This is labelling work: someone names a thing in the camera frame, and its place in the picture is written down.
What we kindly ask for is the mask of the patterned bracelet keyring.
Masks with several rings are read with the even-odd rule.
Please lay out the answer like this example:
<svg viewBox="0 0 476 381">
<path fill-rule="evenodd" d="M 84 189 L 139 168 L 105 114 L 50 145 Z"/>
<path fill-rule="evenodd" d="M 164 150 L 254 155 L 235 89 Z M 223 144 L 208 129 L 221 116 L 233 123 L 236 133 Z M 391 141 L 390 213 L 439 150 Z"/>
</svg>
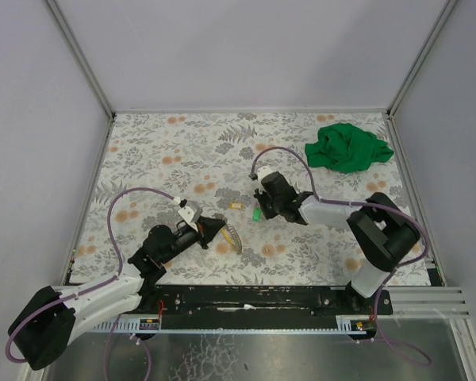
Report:
<svg viewBox="0 0 476 381">
<path fill-rule="evenodd" d="M 243 250 L 243 245 L 242 245 L 240 236 L 239 236 L 238 232 L 236 231 L 236 229 L 231 225 L 225 225 L 222 229 L 227 230 L 229 232 L 229 234 L 231 235 L 232 243 L 230 245 L 231 245 L 232 249 L 236 253 L 241 254 L 242 250 Z"/>
</svg>

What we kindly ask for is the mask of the green key tag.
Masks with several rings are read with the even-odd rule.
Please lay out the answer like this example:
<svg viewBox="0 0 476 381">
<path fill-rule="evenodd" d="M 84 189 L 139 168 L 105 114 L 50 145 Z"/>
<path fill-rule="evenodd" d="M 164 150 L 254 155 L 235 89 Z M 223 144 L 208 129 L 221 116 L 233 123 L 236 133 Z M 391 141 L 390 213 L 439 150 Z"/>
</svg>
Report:
<svg viewBox="0 0 476 381">
<path fill-rule="evenodd" d="M 259 221 L 260 219 L 261 219 L 261 210 L 259 208 L 256 208 L 253 210 L 252 220 Z"/>
</svg>

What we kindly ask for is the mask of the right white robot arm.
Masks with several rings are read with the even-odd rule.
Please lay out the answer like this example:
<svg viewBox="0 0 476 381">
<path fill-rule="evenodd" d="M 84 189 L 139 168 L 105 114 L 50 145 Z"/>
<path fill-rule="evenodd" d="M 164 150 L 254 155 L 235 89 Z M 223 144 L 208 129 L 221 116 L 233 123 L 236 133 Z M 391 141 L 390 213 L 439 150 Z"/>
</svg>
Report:
<svg viewBox="0 0 476 381">
<path fill-rule="evenodd" d="M 277 216 L 299 225 L 350 229 L 366 258 L 350 282 L 356 294 L 369 298 L 393 274 L 421 238 L 422 227 L 383 193 L 364 202 L 321 200 L 315 191 L 298 192 L 268 167 L 249 177 L 258 182 L 254 197 L 266 219 Z"/>
</svg>

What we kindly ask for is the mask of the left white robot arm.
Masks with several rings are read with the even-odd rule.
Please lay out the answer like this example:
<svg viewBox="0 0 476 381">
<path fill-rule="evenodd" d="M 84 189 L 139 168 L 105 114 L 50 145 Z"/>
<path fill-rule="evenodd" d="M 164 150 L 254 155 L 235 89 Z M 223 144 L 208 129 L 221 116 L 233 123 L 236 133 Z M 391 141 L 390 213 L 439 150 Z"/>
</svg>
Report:
<svg viewBox="0 0 476 381">
<path fill-rule="evenodd" d="M 118 314 L 135 310 L 165 274 L 165 263 L 194 244 L 207 248 L 225 227 L 224 218 L 200 216 L 194 225 L 184 221 L 176 230 L 166 225 L 150 229 L 143 244 L 124 263 L 118 275 L 56 291 L 38 290 L 15 318 L 7 333 L 6 355 L 15 346 L 34 371 L 57 360 L 77 337 Z"/>
</svg>

